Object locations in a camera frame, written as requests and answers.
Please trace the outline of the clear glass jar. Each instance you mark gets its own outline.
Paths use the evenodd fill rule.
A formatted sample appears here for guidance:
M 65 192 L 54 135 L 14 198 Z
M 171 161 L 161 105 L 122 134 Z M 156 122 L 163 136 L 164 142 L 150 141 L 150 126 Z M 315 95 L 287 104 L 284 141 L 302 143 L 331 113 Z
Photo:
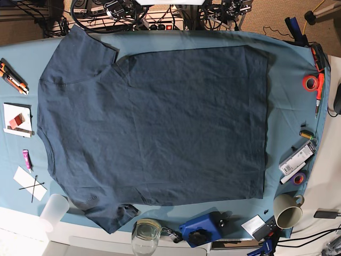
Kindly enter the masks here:
M 134 255 L 153 255 L 158 247 L 161 225 L 155 219 L 138 220 L 132 230 L 132 250 Z

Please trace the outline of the grey packaged device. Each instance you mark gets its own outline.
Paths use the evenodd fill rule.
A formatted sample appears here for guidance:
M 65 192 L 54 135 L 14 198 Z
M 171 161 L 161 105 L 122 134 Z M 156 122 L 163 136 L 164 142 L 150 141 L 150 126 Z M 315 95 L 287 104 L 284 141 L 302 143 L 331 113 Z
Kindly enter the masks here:
M 311 139 L 305 142 L 299 149 L 279 164 L 279 170 L 285 176 L 288 176 L 315 154 L 317 145 L 317 139 Z

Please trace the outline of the metal padlock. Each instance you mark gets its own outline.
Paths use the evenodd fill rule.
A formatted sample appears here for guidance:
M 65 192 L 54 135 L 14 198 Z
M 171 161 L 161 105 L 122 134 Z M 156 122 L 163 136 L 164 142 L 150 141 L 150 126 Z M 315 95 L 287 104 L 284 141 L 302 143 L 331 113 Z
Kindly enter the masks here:
M 173 243 L 179 243 L 183 241 L 183 237 L 180 232 L 170 229 L 168 227 L 162 227 L 161 233 L 168 236 L 172 240 Z

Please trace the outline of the blue plastic box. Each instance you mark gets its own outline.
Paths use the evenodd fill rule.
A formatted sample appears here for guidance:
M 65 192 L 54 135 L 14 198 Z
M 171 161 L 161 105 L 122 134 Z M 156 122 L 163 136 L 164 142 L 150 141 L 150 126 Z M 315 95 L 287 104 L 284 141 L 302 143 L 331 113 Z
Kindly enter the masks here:
M 198 247 L 222 238 L 226 221 L 218 212 L 211 212 L 181 224 L 178 228 L 190 247 Z

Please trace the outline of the purple tape roll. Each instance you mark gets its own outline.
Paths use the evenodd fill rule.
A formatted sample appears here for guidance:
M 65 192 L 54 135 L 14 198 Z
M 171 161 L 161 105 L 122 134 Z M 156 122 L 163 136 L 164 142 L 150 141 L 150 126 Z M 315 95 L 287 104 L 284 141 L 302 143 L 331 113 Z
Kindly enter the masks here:
M 290 182 L 294 185 L 294 186 L 300 186 L 301 184 L 304 183 L 304 181 L 306 180 L 306 175 L 304 172 L 297 172 L 296 174 L 294 174 L 291 178 L 290 178 Z

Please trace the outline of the red tape roll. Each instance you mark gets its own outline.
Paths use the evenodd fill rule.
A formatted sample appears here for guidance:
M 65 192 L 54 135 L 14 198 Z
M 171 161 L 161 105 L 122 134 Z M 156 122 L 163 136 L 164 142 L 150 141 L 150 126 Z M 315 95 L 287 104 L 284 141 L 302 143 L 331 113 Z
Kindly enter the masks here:
M 316 91 L 319 87 L 318 78 L 314 75 L 308 75 L 303 78 L 302 81 L 303 88 L 306 91 L 313 92 Z

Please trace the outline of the white power strip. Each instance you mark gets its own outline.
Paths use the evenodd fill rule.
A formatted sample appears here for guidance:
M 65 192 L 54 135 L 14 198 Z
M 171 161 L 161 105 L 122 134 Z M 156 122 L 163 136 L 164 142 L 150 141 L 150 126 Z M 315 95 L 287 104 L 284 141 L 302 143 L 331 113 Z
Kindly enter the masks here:
M 142 21 L 137 25 L 133 24 L 133 19 L 126 18 L 114 21 L 110 18 L 91 18 L 80 19 L 79 23 L 88 30 L 95 32 L 105 31 L 108 33 L 116 33 L 121 31 L 139 31 L 139 30 L 155 30 L 155 31 L 186 31 L 189 30 L 184 24 L 182 18 L 172 17 L 167 14 L 165 17 L 153 17 L 151 14 L 147 14 Z

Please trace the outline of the blue clamp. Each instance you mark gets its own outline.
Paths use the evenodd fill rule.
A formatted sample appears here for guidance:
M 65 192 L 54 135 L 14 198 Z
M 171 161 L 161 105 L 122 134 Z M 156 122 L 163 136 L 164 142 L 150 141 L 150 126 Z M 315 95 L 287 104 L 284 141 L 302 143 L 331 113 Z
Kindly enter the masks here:
M 262 243 L 261 247 L 255 251 L 247 253 L 247 256 L 263 256 L 269 255 L 272 256 L 275 253 L 275 248 L 278 244 L 280 238 L 280 233 L 273 233 L 271 236 L 268 236 Z

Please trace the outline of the white paper card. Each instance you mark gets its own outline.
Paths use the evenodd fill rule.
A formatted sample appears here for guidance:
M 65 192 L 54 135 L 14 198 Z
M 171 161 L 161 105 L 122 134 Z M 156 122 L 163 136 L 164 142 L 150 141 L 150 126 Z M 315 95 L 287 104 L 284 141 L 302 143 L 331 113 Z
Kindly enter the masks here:
M 21 187 L 25 187 L 25 186 L 30 186 L 33 185 L 34 183 L 34 177 L 31 176 L 27 171 L 25 171 L 22 167 L 18 166 L 13 179 L 21 186 Z M 35 198 L 38 201 L 41 201 L 44 197 L 44 195 L 46 194 L 47 189 L 44 186 L 41 187 L 36 187 L 35 188 Z

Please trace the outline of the white business card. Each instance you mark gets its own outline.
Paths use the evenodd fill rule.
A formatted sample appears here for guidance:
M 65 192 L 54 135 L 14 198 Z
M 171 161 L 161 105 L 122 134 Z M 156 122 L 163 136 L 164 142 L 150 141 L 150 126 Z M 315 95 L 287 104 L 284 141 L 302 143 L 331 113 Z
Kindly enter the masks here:
M 253 234 L 263 225 L 265 225 L 265 221 L 259 215 L 256 215 L 241 226 L 251 237 L 253 237 Z

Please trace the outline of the dark blue T-shirt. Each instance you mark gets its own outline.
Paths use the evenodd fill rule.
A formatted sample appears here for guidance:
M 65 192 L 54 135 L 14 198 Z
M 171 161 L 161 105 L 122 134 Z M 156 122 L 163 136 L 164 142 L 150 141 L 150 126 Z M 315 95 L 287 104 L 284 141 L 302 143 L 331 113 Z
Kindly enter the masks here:
M 138 204 L 262 198 L 266 55 L 249 46 L 117 52 L 74 27 L 38 86 L 48 172 L 114 233 Z

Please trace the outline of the orange black utility knife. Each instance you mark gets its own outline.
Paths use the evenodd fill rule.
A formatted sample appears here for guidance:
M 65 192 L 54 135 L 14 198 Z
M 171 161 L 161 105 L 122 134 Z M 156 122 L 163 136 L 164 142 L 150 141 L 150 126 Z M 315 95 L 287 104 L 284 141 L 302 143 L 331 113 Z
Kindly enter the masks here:
M 29 89 L 26 82 L 1 58 L 1 78 L 16 89 L 20 94 L 28 95 Z

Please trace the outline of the black remote control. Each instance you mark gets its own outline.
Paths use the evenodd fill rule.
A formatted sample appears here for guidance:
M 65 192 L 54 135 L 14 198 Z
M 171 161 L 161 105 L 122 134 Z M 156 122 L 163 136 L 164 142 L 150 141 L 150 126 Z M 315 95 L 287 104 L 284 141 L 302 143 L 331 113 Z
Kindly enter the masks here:
M 266 237 L 272 232 L 274 232 L 277 229 L 277 223 L 275 221 L 275 216 L 272 216 L 268 219 L 268 221 L 265 222 L 264 225 L 262 225 L 258 230 L 256 230 L 253 233 L 254 239 L 256 239 L 258 242 Z

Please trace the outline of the frosted plastic cup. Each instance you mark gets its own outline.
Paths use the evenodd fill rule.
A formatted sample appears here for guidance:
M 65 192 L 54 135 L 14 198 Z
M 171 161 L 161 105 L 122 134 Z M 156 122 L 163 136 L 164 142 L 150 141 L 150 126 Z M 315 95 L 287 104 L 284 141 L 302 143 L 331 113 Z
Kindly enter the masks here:
M 68 199 L 59 194 L 52 194 L 39 217 L 40 224 L 45 232 L 51 233 L 68 211 Z

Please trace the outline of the orange black pliers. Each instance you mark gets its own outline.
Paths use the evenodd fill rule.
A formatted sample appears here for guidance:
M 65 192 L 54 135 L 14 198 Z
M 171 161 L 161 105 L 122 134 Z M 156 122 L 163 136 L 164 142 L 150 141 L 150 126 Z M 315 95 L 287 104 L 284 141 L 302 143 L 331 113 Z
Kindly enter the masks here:
M 322 46 L 319 43 L 312 43 L 310 47 L 314 57 L 316 69 L 318 72 L 322 72 L 326 67 Z

